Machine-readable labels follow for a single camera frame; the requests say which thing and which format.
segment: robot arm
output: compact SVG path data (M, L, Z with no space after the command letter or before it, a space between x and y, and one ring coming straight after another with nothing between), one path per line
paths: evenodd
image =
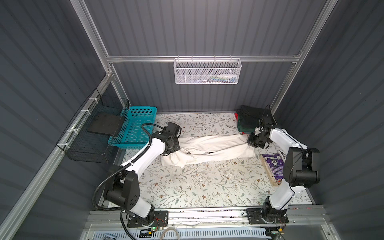
M125 168L106 182L104 199L119 205L132 215L138 215L142 224L148 225L154 218L154 206L140 197L139 179L144 170L161 154L180 150L177 134L180 127L172 122L151 136L149 143L121 166L113 165L109 173Z
M270 119L262 120L259 132L249 136L249 145L265 148L266 144L268 147L269 143L275 142L286 154L284 179L276 192L265 199L261 211L264 221L274 222L277 214L285 214L293 198L320 181L319 151L300 143L286 130L271 124Z

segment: dark green cloth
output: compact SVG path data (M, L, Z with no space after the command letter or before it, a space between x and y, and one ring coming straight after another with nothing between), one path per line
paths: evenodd
M265 108L253 108L242 105L236 110L237 129L239 132L251 133L255 128L259 127L259 119L272 116L271 111Z
M251 128L251 127L244 127L243 124L244 124L244 118L243 118L243 116L238 115L238 116L237 116L237 129L238 129L239 132L244 132L244 133L250 134L250 133L253 132L253 131L255 130L255 128L256 128L256 127L254 127L254 128Z

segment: book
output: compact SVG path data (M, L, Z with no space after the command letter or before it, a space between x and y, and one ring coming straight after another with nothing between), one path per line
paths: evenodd
M272 186L279 186L284 179L284 161L280 154L260 154L262 163Z

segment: floral table surface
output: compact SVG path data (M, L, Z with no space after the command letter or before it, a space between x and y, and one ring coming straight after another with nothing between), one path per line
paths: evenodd
M156 116L156 124L166 126L168 122L174 122L182 128L182 137L238 134L233 113ZM277 153L279 149L272 143L267 149L255 148L254 158L206 162L183 168L163 167L158 157L139 180L141 197L158 209L261 205L277 187L271 186L259 155ZM127 149L124 162L137 151ZM292 204L312 202L304 192Z

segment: white pants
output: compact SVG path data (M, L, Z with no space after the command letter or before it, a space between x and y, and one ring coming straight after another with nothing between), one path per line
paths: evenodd
M184 167L186 164L254 157L255 151L248 146L247 138L241 134L180 137L180 150L161 156L161 164Z

